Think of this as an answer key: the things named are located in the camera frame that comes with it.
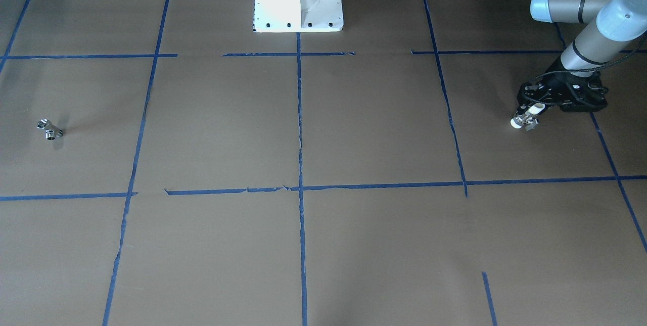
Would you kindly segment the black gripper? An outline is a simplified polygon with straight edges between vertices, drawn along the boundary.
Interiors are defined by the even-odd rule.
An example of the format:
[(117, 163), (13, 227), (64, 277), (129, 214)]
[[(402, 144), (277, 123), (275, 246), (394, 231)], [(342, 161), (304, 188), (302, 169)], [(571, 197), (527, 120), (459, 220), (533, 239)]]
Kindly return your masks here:
[(520, 86), (516, 99), (518, 108), (516, 117), (522, 118), (529, 110), (534, 116), (540, 116), (548, 107), (575, 107), (572, 85), (576, 76), (571, 73), (555, 73), (545, 76), (540, 83), (526, 83)]

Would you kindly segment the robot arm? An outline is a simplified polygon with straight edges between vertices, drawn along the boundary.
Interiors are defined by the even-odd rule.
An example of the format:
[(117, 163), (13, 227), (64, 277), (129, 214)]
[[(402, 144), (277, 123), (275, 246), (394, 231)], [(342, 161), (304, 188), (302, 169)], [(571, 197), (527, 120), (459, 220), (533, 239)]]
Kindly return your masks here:
[(620, 62), (629, 43), (645, 37), (646, 0), (531, 0), (531, 16), (549, 23), (580, 23), (584, 29), (547, 70), (522, 84), (514, 128), (532, 129), (548, 109), (594, 113), (607, 107), (600, 72)]

